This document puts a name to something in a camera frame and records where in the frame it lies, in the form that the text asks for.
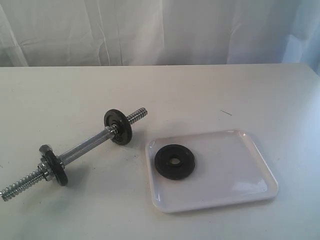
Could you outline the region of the white plastic tray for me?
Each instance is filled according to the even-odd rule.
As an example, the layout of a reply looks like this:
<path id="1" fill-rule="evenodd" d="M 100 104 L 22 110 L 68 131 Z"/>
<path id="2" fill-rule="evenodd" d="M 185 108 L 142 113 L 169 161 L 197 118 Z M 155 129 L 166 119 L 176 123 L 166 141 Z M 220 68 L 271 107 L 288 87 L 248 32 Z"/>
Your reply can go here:
<path id="1" fill-rule="evenodd" d="M 160 175 L 154 157 L 166 145 L 188 148 L 195 169 L 182 180 Z M 278 182 L 250 136 L 240 130 L 156 138 L 145 146 L 151 199 L 163 213 L 270 200 Z"/>

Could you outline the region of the chrome threaded dumbbell bar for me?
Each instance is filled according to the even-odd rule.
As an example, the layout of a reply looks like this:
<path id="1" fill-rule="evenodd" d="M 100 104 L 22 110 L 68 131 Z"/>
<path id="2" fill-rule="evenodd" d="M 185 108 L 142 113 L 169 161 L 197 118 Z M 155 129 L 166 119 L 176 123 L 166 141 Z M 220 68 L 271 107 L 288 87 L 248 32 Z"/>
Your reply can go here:
<path id="1" fill-rule="evenodd" d="M 126 117 L 132 127 L 132 124 L 141 120 L 142 118 L 147 116 L 147 114 L 148 114 L 147 109 L 144 107 L 141 107 Z M 73 161 L 82 157 L 83 155 L 93 150 L 94 148 L 98 147 L 102 143 L 108 140 L 111 140 L 111 138 L 115 135 L 115 132 L 116 131 L 113 130 L 111 127 L 104 126 L 104 129 L 101 132 L 86 139 L 82 143 L 76 145 L 75 147 L 69 149 L 68 151 L 62 153 L 61 155 L 56 155 L 62 161 L 64 165 L 64 171 L 66 166 L 72 163 Z M 37 165 L 36 170 L 27 174 L 25 177 L 19 179 L 13 184 L 10 184 L 9 186 L 2 189 L 0 191 L 0 197 L 2 198 L 3 201 L 7 202 L 42 180 L 45 180 L 45 179 L 41 171 L 38 169 L 38 165 Z"/>

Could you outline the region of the chrome spinlock collar nut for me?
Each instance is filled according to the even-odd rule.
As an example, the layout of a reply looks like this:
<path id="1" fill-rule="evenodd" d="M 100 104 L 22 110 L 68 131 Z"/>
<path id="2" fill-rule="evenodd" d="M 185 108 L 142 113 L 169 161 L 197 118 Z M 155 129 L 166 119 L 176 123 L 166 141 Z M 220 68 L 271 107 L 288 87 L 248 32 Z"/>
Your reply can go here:
<path id="1" fill-rule="evenodd" d="M 51 167 L 46 162 L 40 162 L 38 164 L 38 169 L 42 172 L 42 175 L 44 176 L 44 179 L 49 182 L 53 179 L 54 174 L 52 172 Z"/>

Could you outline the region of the black weight plate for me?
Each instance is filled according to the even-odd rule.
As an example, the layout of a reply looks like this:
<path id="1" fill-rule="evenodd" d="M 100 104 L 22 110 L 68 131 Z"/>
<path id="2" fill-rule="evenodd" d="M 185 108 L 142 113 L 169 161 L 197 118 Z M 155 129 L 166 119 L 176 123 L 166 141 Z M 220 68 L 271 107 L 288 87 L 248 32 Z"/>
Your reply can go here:
<path id="1" fill-rule="evenodd" d="M 45 144 L 39 148 L 39 152 L 41 155 L 40 163 L 48 163 L 53 172 L 53 179 L 55 179 L 60 186 L 66 186 L 68 183 L 68 177 L 65 173 L 65 166 L 62 161 L 53 153 L 52 148 Z"/>
<path id="2" fill-rule="evenodd" d="M 104 126 L 115 130 L 111 140 L 120 146 L 127 145 L 132 140 L 132 127 L 127 117 L 117 109 L 110 109 L 104 115 Z"/>
<path id="3" fill-rule="evenodd" d="M 183 180 L 194 171 L 196 158 L 187 147 L 169 144 L 155 154 L 154 167 L 161 176 L 169 180 Z"/>

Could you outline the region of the white backdrop curtain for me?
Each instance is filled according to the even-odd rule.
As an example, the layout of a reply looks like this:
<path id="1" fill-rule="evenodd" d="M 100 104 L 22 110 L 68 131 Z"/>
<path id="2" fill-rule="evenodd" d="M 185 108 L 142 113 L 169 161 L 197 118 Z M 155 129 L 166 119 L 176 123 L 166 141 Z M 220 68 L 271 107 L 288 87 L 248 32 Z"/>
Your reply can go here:
<path id="1" fill-rule="evenodd" d="M 3 0 L 3 67 L 305 63 L 317 0 Z"/>

